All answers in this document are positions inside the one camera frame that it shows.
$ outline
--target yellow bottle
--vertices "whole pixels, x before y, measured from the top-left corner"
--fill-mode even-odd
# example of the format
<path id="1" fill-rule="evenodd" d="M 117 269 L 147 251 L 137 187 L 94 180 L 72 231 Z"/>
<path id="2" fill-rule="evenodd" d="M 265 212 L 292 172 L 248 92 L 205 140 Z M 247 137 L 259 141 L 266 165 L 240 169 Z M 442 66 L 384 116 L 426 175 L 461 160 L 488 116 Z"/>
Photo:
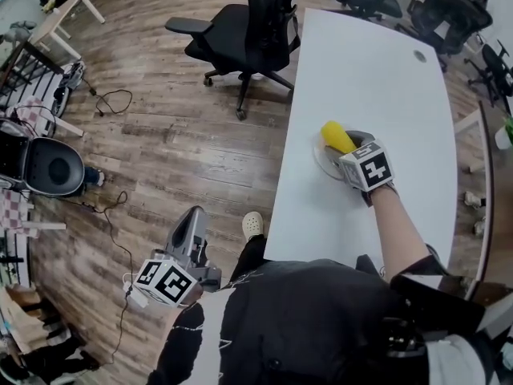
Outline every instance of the yellow bottle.
<path id="1" fill-rule="evenodd" d="M 328 121 L 324 127 L 321 128 L 321 134 L 324 141 L 329 146 L 336 148 L 344 154 L 349 154 L 357 149 L 344 128 L 336 121 Z"/>

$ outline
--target checkered cloth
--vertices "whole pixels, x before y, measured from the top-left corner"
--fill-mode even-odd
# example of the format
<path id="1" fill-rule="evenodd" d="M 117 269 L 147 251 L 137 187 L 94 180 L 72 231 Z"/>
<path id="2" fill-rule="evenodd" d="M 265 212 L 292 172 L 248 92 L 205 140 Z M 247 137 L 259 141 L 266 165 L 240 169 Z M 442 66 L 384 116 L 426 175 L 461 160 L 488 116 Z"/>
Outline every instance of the checkered cloth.
<path id="1" fill-rule="evenodd" d="M 32 106 L 42 106 L 42 101 L 36 96 L 31 95 L 28 99 L 22 101 L 21 103 L 9 107 L 6 111 L 6 116 L 10 117 L 12 112 L 16 110 L 18 113 L 18 118 L 21 121 L 26 121 L 38 133 L 38 136 L 43 136 L 45 133 L 38 129 L 38 120 L 39 118 L 42 118 L 39 114 L 41 113 L 42 109 Z"/>
<path id="2" fill-rule="evenodd" d="M 15 233 L 37 238 L 38 229 L 22 228 L 22 215 L 26 211 L 26 201 L 19 192 L 0 189 L 0 225 Z"/>

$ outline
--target caster wheel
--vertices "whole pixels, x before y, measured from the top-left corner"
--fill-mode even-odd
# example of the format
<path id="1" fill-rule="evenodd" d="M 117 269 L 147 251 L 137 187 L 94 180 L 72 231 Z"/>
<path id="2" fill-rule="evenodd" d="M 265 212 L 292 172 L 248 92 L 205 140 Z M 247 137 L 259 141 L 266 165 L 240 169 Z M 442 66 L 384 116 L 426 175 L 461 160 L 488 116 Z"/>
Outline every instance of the caster wheel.
<path id="1" fill-rule="evenodd" d="M 244 110 L 236 110 L 235 111 L 235 114 L 237 116 L 237 118 L 239 119 L 239 121 L 244 121 L 246 120 L 246 111 Z"/>

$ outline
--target black pants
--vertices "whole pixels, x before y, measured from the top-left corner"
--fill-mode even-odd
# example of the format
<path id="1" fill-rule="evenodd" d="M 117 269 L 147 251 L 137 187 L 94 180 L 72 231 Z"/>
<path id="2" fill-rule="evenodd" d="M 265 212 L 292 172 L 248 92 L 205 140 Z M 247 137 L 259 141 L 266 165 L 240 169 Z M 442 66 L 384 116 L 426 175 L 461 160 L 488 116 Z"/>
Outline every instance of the black pants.
<path id="1" fill-rule="evenodd" d="M 256 270 L 259 266 L 269 262 L 269 260 L 264 259 L 266 242 L 267 238 L 262 234 L 251 237 L 242 250 L 242 253 L 240 253 L 239 261 L 233 270 L 230 282 L 235 281 L 241 275 L 244 275 L 249 271 Z"/>
<path id="2" fill-rule="evenodd" d="M 23 356 L 27 369 L 46 383 L 57 379 L 65 372 L 75 373 L 91 368 L 86 359 L 67 359 L 80 347 L 80 341 L 69 338 L 59 345 L 45 346 Z"/>

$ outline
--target white cube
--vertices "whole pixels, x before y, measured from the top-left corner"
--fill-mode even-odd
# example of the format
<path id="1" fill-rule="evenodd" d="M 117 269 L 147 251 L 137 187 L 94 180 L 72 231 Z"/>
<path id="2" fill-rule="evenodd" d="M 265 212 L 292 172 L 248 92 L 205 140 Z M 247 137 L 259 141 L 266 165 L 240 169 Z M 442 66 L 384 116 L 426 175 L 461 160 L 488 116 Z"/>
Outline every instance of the white cube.
<path id="1" fill-rule="evenodd" d="M 178 306 L 196 283 L 173 259 L 146 260 L 134 286 L 157 302 Z"/>
<path id="2" fill-rule="evenodd" d="M 388 155 L 379 140 L 341 156 L 338 161 L 344 170 L 345 182 L 365 192 L 394 179 Z"/>

